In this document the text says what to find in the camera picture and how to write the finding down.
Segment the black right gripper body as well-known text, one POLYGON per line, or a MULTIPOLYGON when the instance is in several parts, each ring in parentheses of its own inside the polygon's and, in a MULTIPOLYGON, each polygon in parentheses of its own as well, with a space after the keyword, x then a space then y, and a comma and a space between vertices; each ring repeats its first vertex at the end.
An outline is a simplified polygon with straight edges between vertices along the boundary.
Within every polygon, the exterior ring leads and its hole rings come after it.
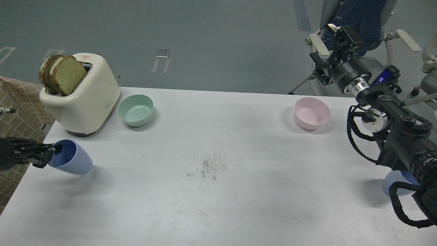
POLYGON ((370 71, 354 56, 355 50, 362 46, 356 31, 343 26, 334 36, 332 53, 328 51, 322 39, 316 34, 310 35, 314 51, 325 62, 325 67, 315 67, 313 77, 323 85, 334 83, 343 94, 358 94, 369 88, 370 71))

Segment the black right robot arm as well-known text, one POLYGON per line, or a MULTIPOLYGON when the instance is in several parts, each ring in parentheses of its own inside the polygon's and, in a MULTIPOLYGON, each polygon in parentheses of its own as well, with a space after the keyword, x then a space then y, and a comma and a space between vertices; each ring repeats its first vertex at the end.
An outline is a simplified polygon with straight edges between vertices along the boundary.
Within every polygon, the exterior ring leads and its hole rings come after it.
POLYGON ((353 28, 328 24, 327 29, 334 36, 333 50, 310 54, 315 63, 313 77, 323 85, 334 83, 342 93, 354 95, 357 105, 349 108, 347 133, 356 152, 363 154, 354 142, 353 133, 377 143, 380 154, 371 162, 393 171, 407 171, 417 181, 417 184, 395 181, 389 186, 397 217, 412 227, 435 226, 437 170, 436 144, 429 139, 432 123, 405 109, 396 97, 401 89, 397 85, 399 70, 394 65, 387 66, 369 82, 371 73, 355 56, 363 43, 353 28), (404 213, 398 189, 413 191, 412 197, 425 220, 414 221, 404 213))

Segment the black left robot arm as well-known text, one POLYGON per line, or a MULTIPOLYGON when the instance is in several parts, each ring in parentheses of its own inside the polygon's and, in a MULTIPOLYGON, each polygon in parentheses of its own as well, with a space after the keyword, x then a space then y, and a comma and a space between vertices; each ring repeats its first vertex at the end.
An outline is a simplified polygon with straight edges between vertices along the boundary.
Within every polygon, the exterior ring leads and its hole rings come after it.
POLYGON ((61 153, 60 144, 44 144, 35 140, 4 137, 0 139, 0 169, 8 171, 16 165, 31 164, 44 168, 56 153, 61 153))

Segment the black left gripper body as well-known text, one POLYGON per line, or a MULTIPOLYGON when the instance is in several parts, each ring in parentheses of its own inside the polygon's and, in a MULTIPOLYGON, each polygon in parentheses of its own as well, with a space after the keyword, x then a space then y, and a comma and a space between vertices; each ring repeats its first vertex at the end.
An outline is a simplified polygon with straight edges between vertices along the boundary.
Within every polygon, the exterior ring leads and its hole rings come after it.
POLYGON ((51 160, 52 144, 38 143, 35 140, 7 137, 3 139, 3 168, 31 164, 44 168, 51 160))

